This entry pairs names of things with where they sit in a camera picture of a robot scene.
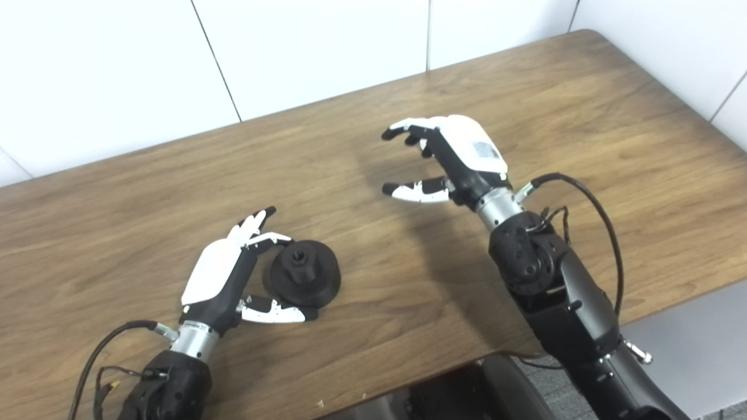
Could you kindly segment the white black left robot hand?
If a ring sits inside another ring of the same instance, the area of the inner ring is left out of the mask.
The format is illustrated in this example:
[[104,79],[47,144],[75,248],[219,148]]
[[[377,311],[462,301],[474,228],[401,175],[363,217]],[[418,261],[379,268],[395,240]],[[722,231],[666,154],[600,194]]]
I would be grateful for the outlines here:
[[260,255],[273,246],[287,247],[294,240],[277,232],[263,232],[277,212],[270,206],[236,223],[226,237],[209,244],[200,254],[181,296],[180,330],[204,329],[222,337],[241,321],[292,324],[316,321],[317,309],[290,306],[261,296],[243,297]]

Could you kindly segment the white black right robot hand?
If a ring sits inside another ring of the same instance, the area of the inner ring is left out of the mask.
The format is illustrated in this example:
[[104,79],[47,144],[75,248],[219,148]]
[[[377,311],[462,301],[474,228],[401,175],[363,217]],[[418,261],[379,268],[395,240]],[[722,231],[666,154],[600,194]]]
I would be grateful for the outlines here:
[[419,146],[445,175],[411,183],[385,183],[382,193],[396,200],[436,203],[453,201],[475,211],[480,199],[496,188],[509,188],[508,165],[476,120],[462,115],[406,118],[390,125],[382,140],[408,133],[404,144]]

